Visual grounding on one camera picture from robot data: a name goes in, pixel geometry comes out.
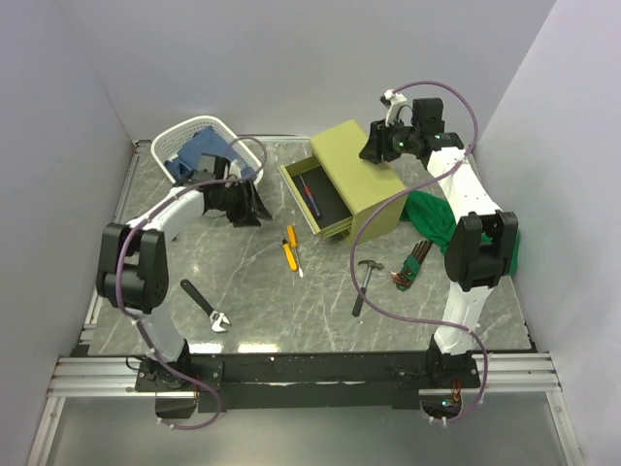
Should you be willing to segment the olive green tool chest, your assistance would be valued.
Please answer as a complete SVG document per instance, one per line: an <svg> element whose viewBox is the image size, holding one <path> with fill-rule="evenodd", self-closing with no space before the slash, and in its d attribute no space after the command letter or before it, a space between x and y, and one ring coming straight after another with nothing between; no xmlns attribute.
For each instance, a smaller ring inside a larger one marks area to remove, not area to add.
<svg viewBox="0 0 621 466"><path fill-rule="evenodd" d="M392 232L405 205L403 198L379 206L405 185L391 166L359 158L368 136L351 119L310 138L310 154L278 167L313 235L343 236L359 244ZM300 177L310 187L321 211L316 218L305 200Z"/></svg>

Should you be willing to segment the red blue screwdriver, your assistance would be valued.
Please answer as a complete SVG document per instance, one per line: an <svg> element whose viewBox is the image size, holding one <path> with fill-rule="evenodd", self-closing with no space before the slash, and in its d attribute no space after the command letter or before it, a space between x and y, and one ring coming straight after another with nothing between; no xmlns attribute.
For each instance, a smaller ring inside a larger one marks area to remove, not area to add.
<svg viewBox="0 0 621 466"><path fill-rule="evenodd" d="M302 185L302 189L303 189L303 193L304 193L304 197L305 200L310 204L313 205L314 204L314 198L313 195L311 193L311 189L310 187L307 185L307 183L305 182L303 177L300 177L300 183Z"/></svg>

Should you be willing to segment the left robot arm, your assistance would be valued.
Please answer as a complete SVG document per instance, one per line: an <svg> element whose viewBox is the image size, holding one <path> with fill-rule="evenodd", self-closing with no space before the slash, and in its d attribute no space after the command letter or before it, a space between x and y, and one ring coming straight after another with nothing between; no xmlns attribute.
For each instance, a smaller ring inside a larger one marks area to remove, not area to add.
<svg viewBox="0 0 621 466"><path fill-rule="evenodd" d="M147 357L162 362L158 378L172 390L187 387L193 367L182 356L187 342L165 306L169 290L167 247L186 224L209 211L222 211L235 227L259 226L271 214L254 180L262 167L233 178L190 177L176 183L146 213L125 222L111 222L102 232L96 274L99 296L119 309L137 328Z"/></svg>

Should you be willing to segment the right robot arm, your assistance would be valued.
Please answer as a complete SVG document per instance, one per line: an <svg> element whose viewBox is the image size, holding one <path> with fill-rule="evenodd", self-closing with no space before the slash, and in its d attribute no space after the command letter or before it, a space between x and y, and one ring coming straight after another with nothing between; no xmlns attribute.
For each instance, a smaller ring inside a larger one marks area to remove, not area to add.
<svg viewBox="0 0 621 466"><path fill-rule="evenodd" d="M386 117L371 123L368 142L359 157L379 164L405 153L416 156L437 181L456 221L444 255L450 280L444 324L433 337L440 353L424 365L426 379L444 387L459 374L458 363L451 355L474 348L472 331L484 304L501 277L509 272L518 219L491 199L468 161L459 136L444 130L440 98L414 100L409 125L400 121L400 110L408 103L403 94L388 90L380 101L387 108Z"/></svg>

